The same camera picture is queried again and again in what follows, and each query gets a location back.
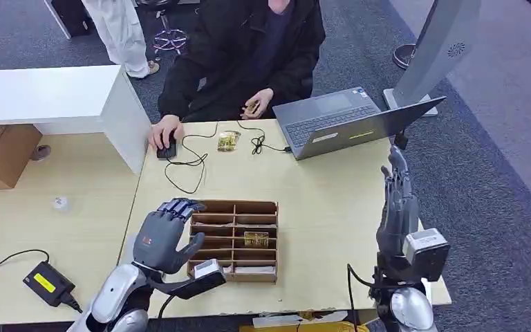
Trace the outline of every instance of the speaker grille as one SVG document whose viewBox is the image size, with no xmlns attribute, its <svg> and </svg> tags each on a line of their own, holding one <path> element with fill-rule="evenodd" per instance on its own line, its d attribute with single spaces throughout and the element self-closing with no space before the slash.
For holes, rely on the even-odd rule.
<svg viewBox="0 0 531 332">
<path fill-rule="evenodd" d="M 453 45 L 451 45 L 451 47 L 449 47 L 449 50 L 447 51 L 447 55 L 449 57 L 458 57 L 460 55 L 462 55 L 463 53 L 465 53 L 465 49 L 466 49 L 466 45 L 465 43 L 461 42 L 461 43 L 455 43 Z"/>
</svg>

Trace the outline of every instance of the person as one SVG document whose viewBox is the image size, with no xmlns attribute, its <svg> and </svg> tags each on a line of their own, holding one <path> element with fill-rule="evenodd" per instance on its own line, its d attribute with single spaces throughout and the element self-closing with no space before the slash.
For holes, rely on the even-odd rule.
<svg viewBox="0 0 531 332">
<path fill-rule="evenodd" d="M 145 39 L 131 0 L 82 0 L 93 19 L 109 60 L 125 65 L 127 75 L 144 78 L 160 70 L 147 61 Z"/>
<path fill-rule="evenodd" d="M 205 1 L 187 53 L 168 70 L 149 144 L 181 139 L 181 122 L 271 118 L 272 106 L 309 97 L 324 39 L 319 0 Z"/>
</svg>

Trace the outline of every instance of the gray carpet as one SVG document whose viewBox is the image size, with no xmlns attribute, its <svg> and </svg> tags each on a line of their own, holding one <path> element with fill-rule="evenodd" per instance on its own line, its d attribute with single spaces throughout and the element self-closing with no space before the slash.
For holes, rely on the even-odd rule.
<svg viewBox="0 0 531 332">
<path fill-rule="evenodd" d="M 391 0 L 417 34 L 432 2 Z M 484 0 L 477 31 L 449 79 L 531 191 L 531 4 Z"/>
<path fill-rule="evenodd" d="M 5 6 L 16 10 L 3 11 Z M 53 22 L 44 22 L 47 13 L 40 6 L 40 0 L 0 0 L 0 68 L 108 63 L 96 36 L 63 40 Z M 322 0 L 322 7 L 328 39 L 315 73 L 315 94 L 361 85 L 385 108 L 381 91 L 402 74 L 391 63 L 391 51 L 412 42 L 413 34 L 386 0 Z M 183 10 L 174 25 L 189 28 L 190 15 Z M 157 26 L 149 18 L 142 18 L 147 35 Z M 13 32 L 22 24 L 25 30 Z M 162 71 L 172 59 L 164 58 Z M 162 81 L 162 74 L 133 81 L 152 119 L 157 119 Z M 453 246 L 445 271 L 453 304 L 436 308 L 438 327 L 531 331 L 531 193 L 448 81 L 432 95 L 448 100 L 440 116 L 420 120 L 407 131 L 406 156 L 421 219 L 439 228 Z M 166 320 L 150 329 L 233 332 L 247 319 Z"/>
</svg>

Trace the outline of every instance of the laptop touchpad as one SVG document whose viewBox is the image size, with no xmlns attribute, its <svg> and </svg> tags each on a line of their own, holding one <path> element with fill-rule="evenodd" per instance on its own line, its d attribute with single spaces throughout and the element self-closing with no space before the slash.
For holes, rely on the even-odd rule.
<svg viewBox="0 0 531 332">
<path fill-rule="evenodd" d="M 342 111 L 353 107 L 351 101 L 344 94 L 328 95 L 315 100 L 321 113 Z"/>
</svg>

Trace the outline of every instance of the black jacket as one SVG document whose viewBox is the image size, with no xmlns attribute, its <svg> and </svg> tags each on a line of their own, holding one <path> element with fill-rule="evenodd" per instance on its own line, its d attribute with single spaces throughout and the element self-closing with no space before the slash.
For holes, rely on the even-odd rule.
<svg viewBox="0 0 531 332">
<path fill-rule="evenodd" d="M 226 104 L 238 115 L 247 99 L 266 88 L 274 91 L 270 105 L 300 99 L 301 83 L 312 77 L 325 32 L 319 0 L 293 1 L 270 77 L 259 86 L 247 86 L 242 68 L 264 36 L 268 0 L 205 0 L 194 31 L 188 34 L 187 53 L 178 56 L 168 70 L 158 101 L 161 116 L 174 114 L 182 119 L 210 111 L 211 103 Z M 198 91 L 204 77 L 207 83 Z M 223 117 L 227 116 L 209 118 L 226 120 Z"/>
</svg>

